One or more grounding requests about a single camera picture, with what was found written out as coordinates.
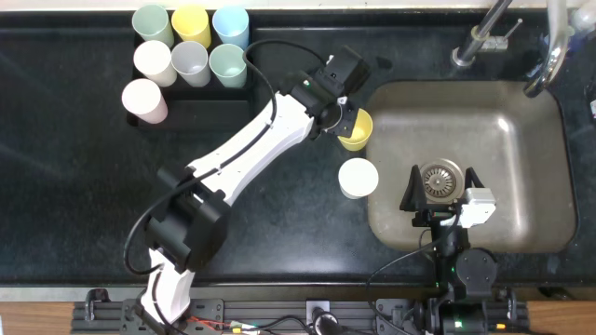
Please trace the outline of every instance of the drain strainer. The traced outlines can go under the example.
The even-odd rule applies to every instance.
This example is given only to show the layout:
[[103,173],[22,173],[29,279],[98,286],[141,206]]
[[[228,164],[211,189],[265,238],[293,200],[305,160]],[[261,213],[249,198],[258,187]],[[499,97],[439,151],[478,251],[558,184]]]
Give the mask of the drain strainer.
[[447,159],[437,159],[421,168],[427,198],[434,202],[451,203],[463,192],[464,175]]

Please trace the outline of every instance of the chrome faucet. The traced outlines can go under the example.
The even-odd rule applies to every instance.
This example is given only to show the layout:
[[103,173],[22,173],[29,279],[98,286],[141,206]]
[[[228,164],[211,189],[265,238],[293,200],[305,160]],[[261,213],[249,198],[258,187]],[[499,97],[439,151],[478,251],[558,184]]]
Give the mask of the chrome faucet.
[[[489,10],[480,25],[472,28],[470,36],[463,46],[457,47],[452,52],[452,61],[460,67],[470,66],[476,59],[476,54],[484,49],[488,49],[487,44],[494,45],[491,50],[502,51],[507,49],[507,39],[515,30],[520,22],[506,34],[505,37],[497,37],[491,43],[490,31],[494,24],[503,16],[512,0],[498,0]],[[569,36],[567,34],[567,1],[566,0],[547,0],[549,12],[549,54],[546,61],[542,64],[540,71],[525,86],[523,93],[529,97],[536,97],[542,92],[557,75],[565,59]]]

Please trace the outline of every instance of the plastic cup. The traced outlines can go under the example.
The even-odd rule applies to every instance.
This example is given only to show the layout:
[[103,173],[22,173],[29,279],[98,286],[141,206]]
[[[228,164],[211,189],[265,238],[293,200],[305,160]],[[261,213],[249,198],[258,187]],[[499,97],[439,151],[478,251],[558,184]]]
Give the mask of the plastic cup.
[[379,173],[373,163],[364,158],[352,158],[342,164],[338,174],[342,193],[350,199],[371,194],[379,184]]
[[161,41],[166,46],[174,45],[168,11],[160,5],[146,5],[132,15],[132,28],[145,41]]
[[150,124],[158,124],[168,116],[168,106],[159,87],[149,79],[133,80],[124,87],[122,104]]
[[183,41],[195,41],[207,48],[211,45],[209,16],[198,5],[181,6],[171,16],[171,24]]
[[213,15],[213,28],[223,43],[249,46],[249,13],[242,7],[222,7]]
[[137,70],[161,87],[168,87],[176,81],[171,53],[163,42],[147,41],[141,44],[134,52],[133,62]]
[[246,83],[243,53],[235,45],[220,45],[211,52],[209,67],[225,87],[240,88]]
[[371,134],[373,133],[373,120],[371,116],[366,113],[363,109],[358,109],[358,115],[356,116],[356,124],[352,131],[352,137],[346,138],[338,136],[337,138],[342,143],[344,148],[349,151],[362,150],[366,143],[369,141]]
[[171,64],[192,87],[204,87],[211,80],[207,49],[198,42],[182,42],[171,51]]

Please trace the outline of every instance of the wooden floor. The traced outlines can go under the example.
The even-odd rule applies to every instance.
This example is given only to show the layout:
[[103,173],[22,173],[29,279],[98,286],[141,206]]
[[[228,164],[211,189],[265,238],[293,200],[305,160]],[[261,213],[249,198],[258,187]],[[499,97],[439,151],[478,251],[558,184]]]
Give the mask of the wooden floor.
[[[532,330],[558,335],[596,334],[596,301],[529,302]],[[0,335],[69,334],[71,302],[0,302]]]

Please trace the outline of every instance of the stainless steel sink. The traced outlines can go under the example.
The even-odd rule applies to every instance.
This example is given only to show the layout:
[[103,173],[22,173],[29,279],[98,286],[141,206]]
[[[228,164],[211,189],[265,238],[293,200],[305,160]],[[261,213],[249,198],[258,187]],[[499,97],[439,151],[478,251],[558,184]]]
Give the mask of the stainless steel sink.
[[374,92],[366,155],[380,182],[369,196],[369,223],[383,243],[418,247],[423,228],[413,228],[413,214],[399,209],[412,165],[428,167],[422,173],[438,188],[427,187],[435,201],[462,191],[459,171],[441,159],[474,167],[496,198],[493,216],[468,232],[473,247],[554,252],[569,243],[576,212],[559,106],[546,91],[526,98],[523,85],[398,82]]

